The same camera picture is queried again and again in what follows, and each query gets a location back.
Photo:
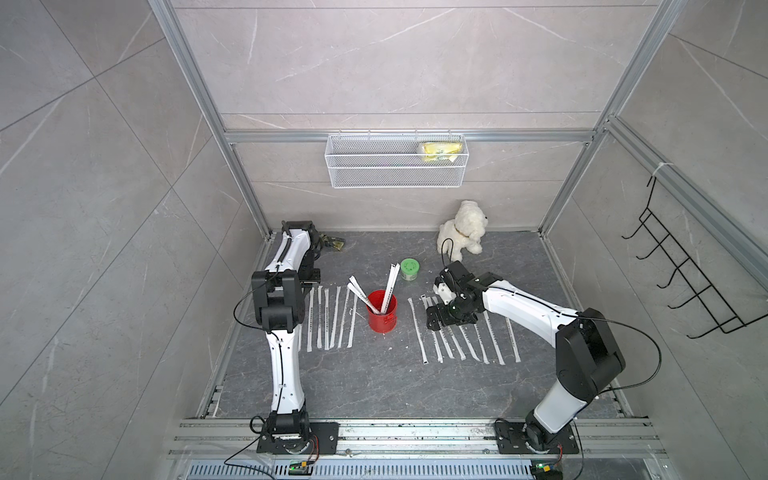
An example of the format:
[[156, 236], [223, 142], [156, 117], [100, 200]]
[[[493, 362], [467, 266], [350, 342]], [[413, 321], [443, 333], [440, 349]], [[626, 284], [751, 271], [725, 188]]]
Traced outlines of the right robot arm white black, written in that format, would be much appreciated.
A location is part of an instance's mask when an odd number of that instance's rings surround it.
[[470, 273], [454, 261], [434, 281], [436, 305], [427, 308], [427, 328], [474, 324], [481, 313], [509, 319], [546, 341], [555, 351], [555, 381], [526, 416], [526, 446], [545, 453], [567, 425], [624, 371], [626, 361], [597, 310], [567, 309], [529, 294], [502, 277]]

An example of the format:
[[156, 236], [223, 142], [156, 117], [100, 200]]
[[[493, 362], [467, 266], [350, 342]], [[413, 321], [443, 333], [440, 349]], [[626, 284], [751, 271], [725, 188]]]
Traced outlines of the red cup container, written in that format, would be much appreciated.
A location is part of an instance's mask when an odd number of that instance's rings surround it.
[[382, 309], [385, 290], [376, 290], [368, 295], [368, 301], [378, 310], [378, 313], [367, 307], [368, 325], [376, 333], [386, 334], [397, 325], [397, 298], [391, 295], [387, 310]]

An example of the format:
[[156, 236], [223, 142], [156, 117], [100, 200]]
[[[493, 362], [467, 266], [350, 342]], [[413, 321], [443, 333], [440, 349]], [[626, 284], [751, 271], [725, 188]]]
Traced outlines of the white straw eleventh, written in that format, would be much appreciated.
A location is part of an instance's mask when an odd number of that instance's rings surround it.
[[340, 294], [341, 294], [341, 286], [337, 286], [335, 301], [334, 301], [333, 317], [332, 317], [332, 323], [331, 323], [331, 336], [330, 336], [330, 341], [328, 343], [329, 349], [336, 347], [336, 336], [337, 336], [338, 318], [339, 318], [339, 309], [340, 309], [340, 306], [339, 306]]

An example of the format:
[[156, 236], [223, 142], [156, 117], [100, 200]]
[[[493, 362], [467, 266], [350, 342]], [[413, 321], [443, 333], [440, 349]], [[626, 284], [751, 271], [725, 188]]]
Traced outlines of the white straw thirteenth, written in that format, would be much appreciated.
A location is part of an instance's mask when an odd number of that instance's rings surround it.
[[316, 335], [316, 347], [318, 350], [323, 349], [323, 287], [317, 288], [317, 335]]

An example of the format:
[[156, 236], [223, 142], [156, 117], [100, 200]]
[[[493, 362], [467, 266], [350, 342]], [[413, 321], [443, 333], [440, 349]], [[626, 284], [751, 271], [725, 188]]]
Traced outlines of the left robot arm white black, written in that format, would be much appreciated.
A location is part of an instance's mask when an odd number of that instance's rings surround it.
[[265, 332], [271, 358], [273, 392], [262, 434], [278, 449], [299, 454], [313, 442], [300, 381], [298, 343], [305, 319], [305, 297], [319, 281], [314, 261], [322, 250], [313, 222], [285, 221], [281, 242], [267, 266], [251, 277], [256, 327]]

